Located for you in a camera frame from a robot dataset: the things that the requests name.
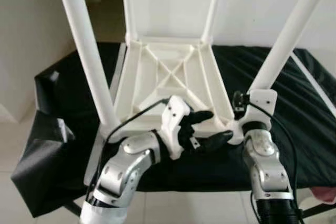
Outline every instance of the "white pole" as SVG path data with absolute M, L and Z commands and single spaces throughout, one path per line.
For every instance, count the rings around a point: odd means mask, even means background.
M 280 74 L 319 0 L 298 0 L 251 89 L 269 89 Z
M 135 16 L 133 12 L 133 1 L 123 0 L 123 2 L 124 2 L 124 13 L 125 13 L 125 24 L 126 24 L 125 41 L 126 41 L 126 45 L 129 47 L 130 41 L 137 39 L 137 32 L 135 29 Z
M 293 52 L 290 54 L 290 56 L 296 63 L 296 65 L 298 65 L 298 67 L 301 69 L 302 73 L 306 76 L 311 85 L 315 88 L 317 94 L 320 95 L 321 99 L 324 101 L 324 103 L 329 108 L 331 114 L 333 114 L 336 119 L 336 106 L 332 103 L 332 101 L 330 101 L 327 94 L 324 92 L 324 90 L 321 88 L 315 78 L 311 75 L 309 70 L 302 64 L 301 60 Z
M 214 20 L 215 20 L 215 14 L 217 10 L 217 3 L 218 0 L 211 0 L 210 6 L 209 6 L 209 12 L 206 17 L 205 21 L 205 27 L 203 34 L 201 36 L 201 41 L 203 43 L 212 43 L 213 40 L 213 30 L 214 30 Z
M 119 125 L 93 34 L 85 0 L 62 0 L 78 54 L 106 137 Z

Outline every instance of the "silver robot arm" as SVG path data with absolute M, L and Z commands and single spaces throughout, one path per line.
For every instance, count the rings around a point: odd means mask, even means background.
M 143 173 L 165 158 L 178 159 L 186 146 L 200 147 L 192 137 L 192 124 L 212 116 L 210 111 L 194 113 L 173 95 L 163 111 L 161 129 L 126 138 L 106 162 L 90 202 L 83 204 L 80 223 L 123 223 Z
M 269 132 L 276 100 L 274 90 L 250 90 L 247 95 L 236 96 L 235 104 L 241 105 L 236 110 L 245 111 L 238 120 L 244 134 L 243 157 L 249 168 L 259 223 L 298 223 L 298 207 L 288 174 Z

